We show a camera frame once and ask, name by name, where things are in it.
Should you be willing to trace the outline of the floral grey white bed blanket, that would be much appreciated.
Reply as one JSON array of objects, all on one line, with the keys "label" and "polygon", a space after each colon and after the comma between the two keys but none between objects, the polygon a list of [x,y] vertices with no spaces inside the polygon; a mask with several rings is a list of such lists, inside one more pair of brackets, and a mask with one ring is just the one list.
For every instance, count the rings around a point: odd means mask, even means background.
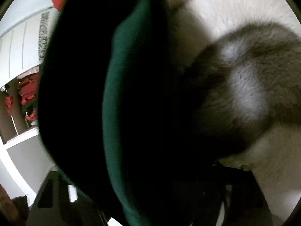
[{"label": "floral grey white bed blanket", "polygon": [[274,225],[300,199],[300,21],[291,0],[167,0],[195,78],[199,157],[248,166]]}]

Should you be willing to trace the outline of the red clothes in wardrobe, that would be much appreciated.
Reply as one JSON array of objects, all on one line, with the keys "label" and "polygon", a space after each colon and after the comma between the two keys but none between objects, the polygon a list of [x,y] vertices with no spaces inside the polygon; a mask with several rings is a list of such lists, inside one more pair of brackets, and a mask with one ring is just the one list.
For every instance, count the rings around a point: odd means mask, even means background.
[{"label": "red clothes in wardrobe", "polygon": [[33,73],[18,80],[18,103],[27,121],[37,120],[37,96],[40,73]]}]

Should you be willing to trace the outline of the green and white varsity jacket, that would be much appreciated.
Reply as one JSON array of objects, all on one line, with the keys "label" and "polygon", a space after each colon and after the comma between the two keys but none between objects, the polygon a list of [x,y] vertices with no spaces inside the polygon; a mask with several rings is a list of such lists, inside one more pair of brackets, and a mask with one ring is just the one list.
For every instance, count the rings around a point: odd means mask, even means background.
[{"label": "green and white varsity jacket", "polygon": [[43,62],[42,142],[126,225],[272,225],[254,176],[219,165],[174,60],[166,0],[66,0]]}]

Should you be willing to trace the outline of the white wardrobe shelving unit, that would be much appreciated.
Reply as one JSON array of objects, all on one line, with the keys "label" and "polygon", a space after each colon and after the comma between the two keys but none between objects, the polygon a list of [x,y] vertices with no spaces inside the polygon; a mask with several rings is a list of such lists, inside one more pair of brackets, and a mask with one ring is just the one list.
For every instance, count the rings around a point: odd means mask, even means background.
[{"label": "white wardrobe shelving unit", "polygon": [[1,18],[1,185],[30,205],[54,163],[37,121],[22,115],[17,84],[39,71],[58,17],[52,0],[12,0]]}]

